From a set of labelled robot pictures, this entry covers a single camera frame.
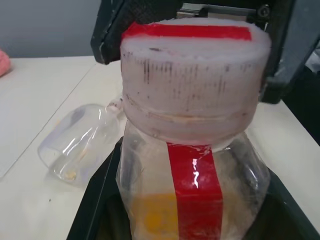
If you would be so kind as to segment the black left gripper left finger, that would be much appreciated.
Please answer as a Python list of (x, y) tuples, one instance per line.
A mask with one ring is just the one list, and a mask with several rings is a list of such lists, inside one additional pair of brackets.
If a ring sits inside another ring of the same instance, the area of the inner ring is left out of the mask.
[(125, 208), (116, 183), (122, 140), (89, 180), (68, 240), (125, 239)]

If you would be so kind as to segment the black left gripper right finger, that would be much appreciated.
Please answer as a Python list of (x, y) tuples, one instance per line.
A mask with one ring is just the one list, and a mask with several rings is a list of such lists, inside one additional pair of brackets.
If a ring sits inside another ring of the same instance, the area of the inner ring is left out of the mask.
[(270, 184), (257, 220), (258, 240), (318, 240), (320, 234), (284, 186), (270, 173)]

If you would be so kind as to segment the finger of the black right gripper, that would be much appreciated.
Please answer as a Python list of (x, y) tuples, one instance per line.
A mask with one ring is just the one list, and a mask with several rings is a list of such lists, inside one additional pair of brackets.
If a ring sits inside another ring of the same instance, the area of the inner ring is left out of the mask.
[(122, 34), (132, 23), (173, 19), (182, 5), (181, 0), (102, 0), (90, 40), (95, 60), (103, 65), (118, 61)]
[(272, 41), (260, 101), (277, 104), (320, 41), (318, 0), (276, 0), (266, 27)]

